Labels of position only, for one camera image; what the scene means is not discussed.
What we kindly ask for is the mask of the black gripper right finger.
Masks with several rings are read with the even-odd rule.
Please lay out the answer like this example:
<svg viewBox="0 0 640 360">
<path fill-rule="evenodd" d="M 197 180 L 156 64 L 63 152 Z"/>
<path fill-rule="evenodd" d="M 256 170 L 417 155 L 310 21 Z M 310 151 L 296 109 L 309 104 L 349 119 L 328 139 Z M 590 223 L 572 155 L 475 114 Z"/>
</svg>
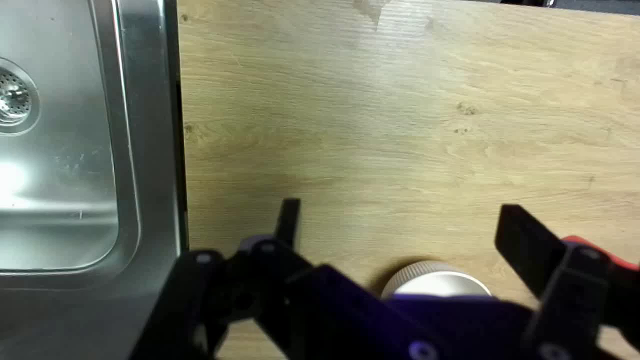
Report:
<svg viewBox="0 0 640 360">
<path fill-rule="evenodd" d="M 619 360 L 602 327 L 640 351 L 640 269 L 580 239 L 560 239 L 520 204 L 500 208 L 495 247 L 540 303 L 522 353 L 534 360 Z"/>
</svg>

